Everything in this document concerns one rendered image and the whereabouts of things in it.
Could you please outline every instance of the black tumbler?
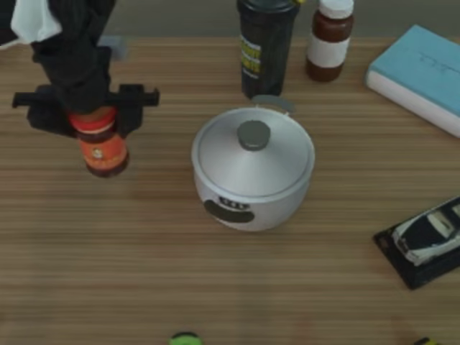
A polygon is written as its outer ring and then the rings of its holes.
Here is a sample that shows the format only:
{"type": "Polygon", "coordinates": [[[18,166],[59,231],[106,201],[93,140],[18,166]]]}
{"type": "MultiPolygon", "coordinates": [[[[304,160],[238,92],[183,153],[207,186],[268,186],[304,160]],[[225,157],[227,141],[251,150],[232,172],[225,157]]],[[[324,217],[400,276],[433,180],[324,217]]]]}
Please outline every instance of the black tumbler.
{"type": "Polygon", "coordinates": [[[237,0],[241,22],[241,84],[247,98],[282,93],[300,2],[237,0]]]}

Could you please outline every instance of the lid knob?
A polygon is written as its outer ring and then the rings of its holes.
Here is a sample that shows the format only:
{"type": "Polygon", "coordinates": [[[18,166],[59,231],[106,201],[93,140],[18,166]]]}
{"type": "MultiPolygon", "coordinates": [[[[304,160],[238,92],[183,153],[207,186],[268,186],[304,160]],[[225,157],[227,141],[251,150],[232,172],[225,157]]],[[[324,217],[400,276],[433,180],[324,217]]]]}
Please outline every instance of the lid knob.
{"type": "Polygon", "coordinates": [[[238,128],[238,140],[245,150],[263,150],[270,141],[270,127],[262,121],[246,121],[238,128]]]}

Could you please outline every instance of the table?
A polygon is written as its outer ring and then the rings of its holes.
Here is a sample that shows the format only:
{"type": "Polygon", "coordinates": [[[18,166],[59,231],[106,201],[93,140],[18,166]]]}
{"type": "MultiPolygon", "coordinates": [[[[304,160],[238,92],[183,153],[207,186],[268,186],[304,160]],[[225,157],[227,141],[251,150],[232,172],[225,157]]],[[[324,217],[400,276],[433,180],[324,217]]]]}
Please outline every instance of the table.
{"type": "Polygon", "coordinates": [[[273,231],[224,228],[200,204],[190,144],[212,116],[249,104],[233,39],[142,39],[114,85],[162,92],[129,138],[132,166],[99,180],[77,144],[30,129],[15,91],[45,82],[28,47],[0,54],[0,344],[460,343],[460,270],[410,292],[372,235],[458,193],[457,139],[366,89],[391,39],[358,40],[318,85],[290,55],[284,97],[317,165],[305,203],[273,231]]]}

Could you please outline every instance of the white bottle cap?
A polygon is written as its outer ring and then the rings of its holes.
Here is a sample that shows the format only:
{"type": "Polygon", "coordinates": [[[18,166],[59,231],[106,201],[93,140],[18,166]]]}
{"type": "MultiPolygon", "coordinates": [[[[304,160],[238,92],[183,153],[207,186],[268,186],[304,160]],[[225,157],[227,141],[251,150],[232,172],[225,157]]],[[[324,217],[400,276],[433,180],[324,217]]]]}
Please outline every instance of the white bottle cap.
{"type": "Polygon", "coordinates": [[[331,19],[345,19],[353,14],[353,0],[320,0],[319,12],[331,19]]]}

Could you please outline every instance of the silver pot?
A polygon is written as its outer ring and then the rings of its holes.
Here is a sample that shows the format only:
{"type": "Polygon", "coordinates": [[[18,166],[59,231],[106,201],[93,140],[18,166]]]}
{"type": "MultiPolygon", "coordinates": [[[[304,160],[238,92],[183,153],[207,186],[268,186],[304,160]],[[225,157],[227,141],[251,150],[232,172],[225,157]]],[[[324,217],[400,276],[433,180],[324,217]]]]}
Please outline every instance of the silver pot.
{"type": "Polygon", "coordinates": [[[193,142],[195,185],[204,208],[238,230],[261,231],[287,221],[300,207],[315,164],[311,138],[276,96],[214,117],[193,142]],[[263,108],[271,104],[284,112],[263,108]]]}

